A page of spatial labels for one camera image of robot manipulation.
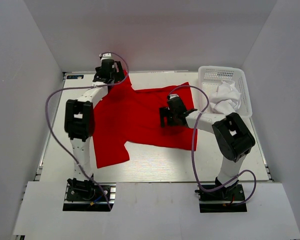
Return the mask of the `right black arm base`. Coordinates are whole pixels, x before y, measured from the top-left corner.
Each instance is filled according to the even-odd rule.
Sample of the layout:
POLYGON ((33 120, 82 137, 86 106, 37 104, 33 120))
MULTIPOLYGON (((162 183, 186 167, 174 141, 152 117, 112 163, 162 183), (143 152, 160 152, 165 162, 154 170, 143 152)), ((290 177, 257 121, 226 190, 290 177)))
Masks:
POLYGON ((200 213, 246 213, 246 203, 239 203, 246 200, 243 186, 236 185, 229 192, 224 194, 222 190, 204 192, 201 189, 194 191, 199 198, 200 213))

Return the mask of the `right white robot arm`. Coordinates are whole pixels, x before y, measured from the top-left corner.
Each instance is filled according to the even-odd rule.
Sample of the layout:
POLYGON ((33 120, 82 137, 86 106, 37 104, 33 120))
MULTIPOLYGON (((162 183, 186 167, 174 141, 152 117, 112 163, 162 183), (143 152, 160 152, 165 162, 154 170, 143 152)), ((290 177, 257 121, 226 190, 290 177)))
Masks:
POLYGON ((256 175, 248 169, 241 170, 243 161, 255 146, 256 141, 238 113, 212 115, 195 108, 187 109, 182 99, 174 94, 168 97, 167 107, 159 109, 161 127, 183 126, 193 129, 191 140, 191 161, 195 179, 201 192, 213 193, 226 200, 234 193, 239 177, 250 173, 256 181, 256 175), (200 184, 195 165, 194 143, 196 131, 201 130, 215 136, 217 145, 223 155, 219 174, 215 178, 215 187, 204 188, 200 184))

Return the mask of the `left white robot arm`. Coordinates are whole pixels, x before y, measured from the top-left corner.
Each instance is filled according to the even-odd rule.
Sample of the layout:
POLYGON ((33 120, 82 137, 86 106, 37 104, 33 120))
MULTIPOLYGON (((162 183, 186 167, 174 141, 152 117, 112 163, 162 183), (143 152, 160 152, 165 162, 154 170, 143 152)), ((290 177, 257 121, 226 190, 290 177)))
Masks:
POLYGON ((69 99, 65 106, 64 130, 68 134, 74 160, 74 175, 84 181, 93 177, 90 142, 95 131, 94 107, 110 89, 125 79, 122 64, 112 54, 100 56, 101 65, 95 68, 91 88, 80 97, 69 99))

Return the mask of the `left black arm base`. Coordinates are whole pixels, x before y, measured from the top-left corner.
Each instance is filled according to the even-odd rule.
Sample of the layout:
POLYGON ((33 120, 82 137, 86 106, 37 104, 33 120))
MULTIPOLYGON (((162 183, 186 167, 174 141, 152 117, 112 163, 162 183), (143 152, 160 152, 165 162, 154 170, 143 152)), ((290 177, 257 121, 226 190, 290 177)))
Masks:
POLYGON ((97 186, 90 180, 69 178, 64 195, 64 212, 110 212, 115 203, 116 185, 97 186))

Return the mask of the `red t shirt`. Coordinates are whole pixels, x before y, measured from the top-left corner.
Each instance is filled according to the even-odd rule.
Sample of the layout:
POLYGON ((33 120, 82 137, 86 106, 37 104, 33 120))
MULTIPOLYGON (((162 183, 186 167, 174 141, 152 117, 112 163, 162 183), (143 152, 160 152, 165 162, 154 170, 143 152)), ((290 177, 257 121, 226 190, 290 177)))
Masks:
POLYGON ((196 149, 198 133, 185 126, 161 127, 160 108, 174 92, 194 108, 189 83, 135 90, 130 79, 114 86, 94 107, 92 136, 97 168, 129 161, 126 142, 182 150, 196 149))

